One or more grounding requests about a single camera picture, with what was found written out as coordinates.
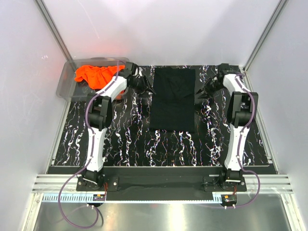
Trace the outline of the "black t shirt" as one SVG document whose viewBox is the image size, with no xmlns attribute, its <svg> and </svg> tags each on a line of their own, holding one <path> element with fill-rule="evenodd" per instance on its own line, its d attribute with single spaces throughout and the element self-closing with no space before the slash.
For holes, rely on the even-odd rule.
<svg viewBox="0 0 308 231">
<path fill-rule="evenodd" d="M 195 70 L 156 68 L 153 88 L 149 128 L 194 133 Z"/>
</svg>

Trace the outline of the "clear plastic bin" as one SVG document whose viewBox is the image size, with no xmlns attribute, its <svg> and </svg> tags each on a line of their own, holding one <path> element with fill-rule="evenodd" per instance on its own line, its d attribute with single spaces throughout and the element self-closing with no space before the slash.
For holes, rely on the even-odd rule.
<svg viewBox="0 0 308 231">
<path fill-rule="evenodd" d="M 86 81 L 76 82 L 76 70 L 83 65 L 91 65 L 97 67 L 114 66 L 119 64 L 125 64 L 128 62 L 128 58 L 116 57 L 116 58 L 102 58 L 95 57 L 90 59 L 77 59 L 67 61 L 64 66 L 58 83 L 56 95 L 59 98 L 65 99 L 67 102 L 82 102 L 86 101 L 87 94 L 95 92 L 92 90 Z"/>
</svg>

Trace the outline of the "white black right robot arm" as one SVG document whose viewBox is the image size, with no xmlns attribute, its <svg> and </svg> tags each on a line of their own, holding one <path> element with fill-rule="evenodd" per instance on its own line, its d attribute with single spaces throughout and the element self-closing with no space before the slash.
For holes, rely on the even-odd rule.
<svg viewBox="0 0 308 231">
<path fill-rule="evenodd" d="M 257 173 L 245 170 L 243 166 L 246 138 L 256 119 L 258 94 L 242 83 L 242 76 L 243 73 L 231 70 L 229 64 L 222 63 L 217 66 L 217 73 L 196 93 L 198 99 L 210 99 L 218 90 L 226 89 L 231 96 L 226 115 L 231 130 L 228 153 L 218 177 L 212 180 L 205 178 L 203 186 L 207 192 L 234 192 L 244 187 L 244 173 L 253 174 L 260 182 Z"/>
</svg>

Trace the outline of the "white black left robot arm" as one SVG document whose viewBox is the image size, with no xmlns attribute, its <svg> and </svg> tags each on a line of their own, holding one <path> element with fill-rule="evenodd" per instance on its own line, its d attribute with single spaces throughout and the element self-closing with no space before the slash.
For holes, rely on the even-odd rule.
<svg viewBox="0 0 308 231">
<path fill-rule="evenodd" d="M 78 171 L 81 175 L 78 184 L 95 191 L 106 186 L 103 176 L 103 147 L 105 134 L 113 121 L 113 101 L 127 88 L 135 90 L 137 94 L 154 94 L 152 85 L 137 64 L 126 62 L 124 68 L 117 65 L 115 71 L 109 83 L 87 96 L 85 123 L 88 129 L 88 149 L 85 166 Z"/>
</svg>

